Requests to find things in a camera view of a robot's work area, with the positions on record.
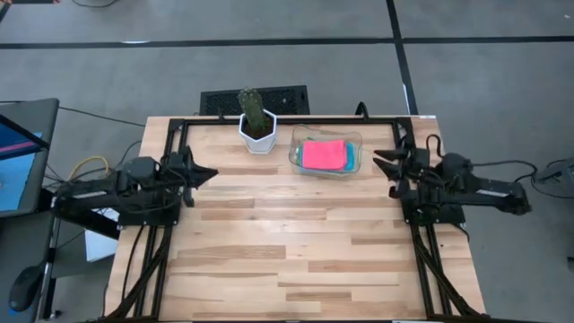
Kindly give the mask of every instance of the wooden table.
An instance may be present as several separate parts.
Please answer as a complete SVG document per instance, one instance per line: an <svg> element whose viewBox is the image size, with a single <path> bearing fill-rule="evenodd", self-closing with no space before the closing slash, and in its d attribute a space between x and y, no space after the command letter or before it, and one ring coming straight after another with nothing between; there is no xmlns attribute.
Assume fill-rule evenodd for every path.
<svg viewBox="0 0 574 323"><path fill-rule="evenodd" d="M148 118L140 155L160 159L169 119ZM409 227L399 203L387 197L393 183L371 160L373 150L394 147L391 127L317 127L361 133L358 174L333 181L293 173L287 159L292 126L278 126L268 155L249 154L237 126L189 128L197 164L220 175L194 191L195 208L181 210L160 320L425 318ZM439 133L434 118L413 117L413 130L419 146ZM121 233L107 313L119 304L137 231ZM484 312L465 235L446 224L436 231L446 275ZM144 231L137 245L128 291L141 272L146 236ZM429 277L440 313L436 282ZM151 310L154 280L144 314Z"/></svg>

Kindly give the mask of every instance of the computer mouse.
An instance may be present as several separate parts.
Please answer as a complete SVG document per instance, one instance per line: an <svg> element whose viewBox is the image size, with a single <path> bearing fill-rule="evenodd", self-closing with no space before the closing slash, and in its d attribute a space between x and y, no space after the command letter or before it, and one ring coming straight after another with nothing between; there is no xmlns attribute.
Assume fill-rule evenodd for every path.
<svg viewBox="0 0 574 323"><path fill-rule="evenodd" d="M24 311L34 302L44 274L44 263L22 270L12 285L8 305L17 312Z"/></svg>

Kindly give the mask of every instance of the white hexagonal pot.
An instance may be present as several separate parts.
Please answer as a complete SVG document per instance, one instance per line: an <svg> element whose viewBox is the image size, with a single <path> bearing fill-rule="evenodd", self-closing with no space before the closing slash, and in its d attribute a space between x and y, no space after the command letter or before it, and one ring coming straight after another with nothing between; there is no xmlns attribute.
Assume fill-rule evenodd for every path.
<svg viewBox="0 0 574 323"><path fill-rule="evenodd" d="M268 154L273 149L275 142L277 142L277 116L266 109L264 113L273 120L273 132L260 139L253 139L243 132L243 122L246 119L245 113L239 117L239 135L243 138L245 145L248 147L250 153L254 154Z"/></svg>

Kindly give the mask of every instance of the gray floor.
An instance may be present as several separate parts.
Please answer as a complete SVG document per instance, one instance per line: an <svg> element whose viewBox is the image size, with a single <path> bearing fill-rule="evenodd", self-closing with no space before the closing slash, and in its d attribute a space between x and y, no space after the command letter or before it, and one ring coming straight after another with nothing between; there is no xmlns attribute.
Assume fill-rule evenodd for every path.
<svg viewBox="0 0 574 323"><path fill-rule="evenodd" d="M571 1L400 0L396 8L404 37L574 34ZM0 43L391 35L385 2L374 0L120 0L106 9L64 1L13 6L0 24ZM525 159L541 167L572 155L574 44L405 50L419 111L438 116L449 151L475 162ZM0 57L1 100L57 97L64 107L142 123L198 111L201 91L245 85L306 84L313 114L351 113L359 100L371 114L406 113L392 45L27 49ZM60 111L49 161L62 176L93 154L116 162L141 135L138 127ZM477 173L510 180L526 171ZM486 309L499 318L570 322L574 202L527 191L535 210L522 217L466 209ZM99 314L108 268L59 285L56 303L66 311L60 321Z"/></svg>

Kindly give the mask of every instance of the pink sponge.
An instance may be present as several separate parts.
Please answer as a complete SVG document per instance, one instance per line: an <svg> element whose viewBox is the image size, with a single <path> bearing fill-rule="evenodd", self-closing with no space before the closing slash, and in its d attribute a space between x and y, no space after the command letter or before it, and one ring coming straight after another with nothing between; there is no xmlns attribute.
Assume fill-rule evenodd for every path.
<svg viewBox="0 0 574 323"><path fill-rule="evenodd" d="M313 170L342 170L347 163L344 140L303 143L302 166Z"/></svg>

